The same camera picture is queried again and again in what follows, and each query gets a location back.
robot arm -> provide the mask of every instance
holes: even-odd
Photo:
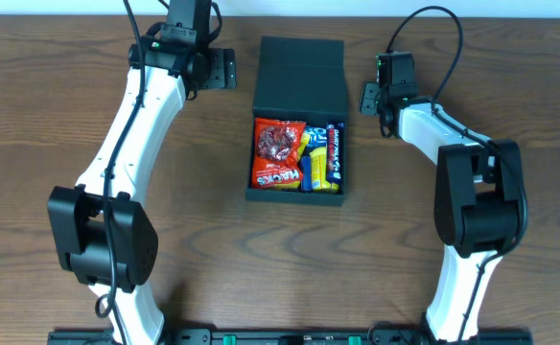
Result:
[[[55,187],[48,214],[63,269],[75,273],[101,297],[110,291],[109,249],[102,221],[105,169],[125,129],[140,91],[140,69],[145,68],[142,106],[132,123],[113,167],[108,196],[117,262],[115,306],[111,312],[113,339],[126,344],[152,345],[164,324],[154,303],[149,277],[158,249],[158,237],[143,210],[152,167],[167,130],[191,92],[236,87],[235,54],[210,49],[220,33],[209,33],[210,0],[174,0],[166,23],[153,25],[140,38],[144,63],[129,51],[127,89],[105,141],[76,188]],[[118,332],[122,326],[124,335]]]
[[[502,259],[499,253],[512,245],[519,231],[521,158],[514,142],[492,141],[477,133],[470,139],[466,127],[440,105],[433,114],[432,100],[417,96],[413,65],[410,53],[379,55],[378,82],[364,85],[362,113],[379,115],[384,137],[394,135],[414,145],[437,166],[434,218],[445,248],[426,321],[435,340],[453,343],[478,334],[478,310]],[[479,142],[495,145],[512,166]],[[479,183],[495,189],[477,193]]]
[[[77,186],[84,186],[87,194],[103,194],[106,161],[135,104],[135,97],[139,93],[139,73],[138,69],[128,72],[127,90],[118,115],[99,153],[76,183]],[[109,188],[111,197],[126,193],[131,201],[139,202],[142,207],[146,202],[146,190],[156,155],[172,120],[186,101],[181,76],[170,76],[167,70],[156,67],[146,67],[146,76],[145,106],[139,109],[132,125],[134,130],[128,133],[116,159],[114,177]],[[150,265],[153,264],[153,260],[154,258],[150,258]],[[89,287],[99,297],[109,293],[108,285],[94,284]],[[118,290],[116,306],[124,326],[127,344],[156,344],[163,329],[164,317],[154,303],[149,281],[136,286],[131,293]],[[111,313],[109,318],[114,330],[118,330],[116,315]],[[113,337],[116,342],[121,341],[118,332],[115,332]]]

red candy bag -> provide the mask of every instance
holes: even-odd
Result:
[[[297,149],[305,127],[304,122],[255,119],[252,188],[301,181],[303,173],[297,168]]]

wood grain surface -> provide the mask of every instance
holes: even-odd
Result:
[[[141,30],[160,17],[139,17]],[[435,166],[359,114],[401,18],[225,18],[238,89],[201,93],[158,155],[147,213],[159,234],[152,288],[172,326],[367,328],[419,322],[442,242]],[[445,109],[520,143],[530,205],[523,244],[498,266],[478,322],[529,327],[560,344],[560,20],[465,19]],[[342,39],[350,92],[349,191],[341,208],[245,201],[261,35]],[[125,16],[0,16],[0,344],[42,344],[56,328],[101,328],[94,295],[58,266],[46,213],[73,186],[122,100],[133,40]],[[417,19],[396,41],[431,94],[455,51],[448,19]]]

green connector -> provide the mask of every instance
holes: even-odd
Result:
[[[222,338],[222,345],[235,345],[237,343],[237,341],[238,341],[237,336],[235,336],[235,335],[225,335]]]
[[[348,345],[361,345],[361,337],[360,336],[349,336],[348,337]]]

open black box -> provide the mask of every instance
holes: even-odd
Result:
[[[305,121],[308,126],[314,127],[344,123],[344,130],[340,132],[339,138],[342,180],[337,194],[251,188],[255,147],[253,128],[246,199],[324,206],[341,205],[347,190],[348,89],[344,78],[344,43],[326,39],[264,36],[261,39],[259,72],[252,112],[254,117]]]

